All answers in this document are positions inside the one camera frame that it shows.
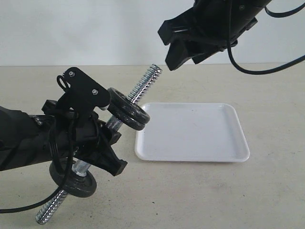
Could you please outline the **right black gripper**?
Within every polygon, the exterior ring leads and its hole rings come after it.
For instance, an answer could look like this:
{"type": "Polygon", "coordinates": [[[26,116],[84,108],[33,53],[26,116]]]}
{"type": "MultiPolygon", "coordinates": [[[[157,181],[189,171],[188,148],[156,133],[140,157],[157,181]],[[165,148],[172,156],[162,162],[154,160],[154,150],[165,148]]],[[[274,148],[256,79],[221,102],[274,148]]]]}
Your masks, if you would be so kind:
{"type": "Polygon", "coordinates": [[[171,43],[165,58],[167,67],[174,71],[189,59],[199,64],[223,52],[225,46],[217,45],[225,44],[228,37],[238,39],[251,28],[258,12],[258,2],[195,2],[187,11],[165,20],[158,34],[164,45],[171,43]],[[194,45],[192,41],[203,43],[194,45]]]}

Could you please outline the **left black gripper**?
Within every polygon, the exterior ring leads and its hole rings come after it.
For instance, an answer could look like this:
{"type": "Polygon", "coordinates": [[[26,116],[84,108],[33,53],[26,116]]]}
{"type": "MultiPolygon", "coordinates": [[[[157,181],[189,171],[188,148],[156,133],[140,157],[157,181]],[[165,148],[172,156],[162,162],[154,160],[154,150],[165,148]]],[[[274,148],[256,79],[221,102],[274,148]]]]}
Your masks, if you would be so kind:
{"type": "Polygon", "coordinates": [[[108,128],[97,114],[92,114],[85,126],[76,128],[72,136],[80,148],[75,155],[77,159],[99,167],[112,176],[121,174],[127,166],[128,162],[119,159],[111,147],[119,141],[121,133],[108,128]]]}

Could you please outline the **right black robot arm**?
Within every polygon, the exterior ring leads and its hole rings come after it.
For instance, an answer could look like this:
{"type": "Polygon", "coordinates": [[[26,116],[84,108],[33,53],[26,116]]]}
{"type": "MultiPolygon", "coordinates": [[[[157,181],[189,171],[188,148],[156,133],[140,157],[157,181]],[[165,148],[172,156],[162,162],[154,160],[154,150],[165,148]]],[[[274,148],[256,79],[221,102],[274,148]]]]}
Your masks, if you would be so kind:
{"type": "Polygon", "coordinates": [[[164,45],[169,46],[165,63],[174,71],[191,59],[199,64],[223,52],[230,40],[237,39],[256,23],[256,15],[269,3],[267,0],[233,0],[228,13],[227,0],[196,0],[191,8],[165,20],[158,30],[164,45]]]}

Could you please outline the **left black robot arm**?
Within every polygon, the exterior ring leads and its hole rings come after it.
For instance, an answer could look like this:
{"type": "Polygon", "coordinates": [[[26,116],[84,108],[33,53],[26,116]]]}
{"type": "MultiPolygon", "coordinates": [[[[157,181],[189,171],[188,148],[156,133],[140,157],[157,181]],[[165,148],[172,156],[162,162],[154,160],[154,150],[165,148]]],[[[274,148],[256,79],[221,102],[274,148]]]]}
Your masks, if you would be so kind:
{"type": "MultiPolygon", "coordinates": [[[[30,115],[20,110],[0,109],[0,169],[25,167],[53,159],[50,151],[50,130],[55,127],[58,157],[69,154],[69,126],[73,112],[65,115],[30,115]]],[[[99,167],[113,176],[125,169],[111,148],[112,132],[93,113],[81,127],[72,128],[72,140],[78,148],[77,159],[99,167]]]]}

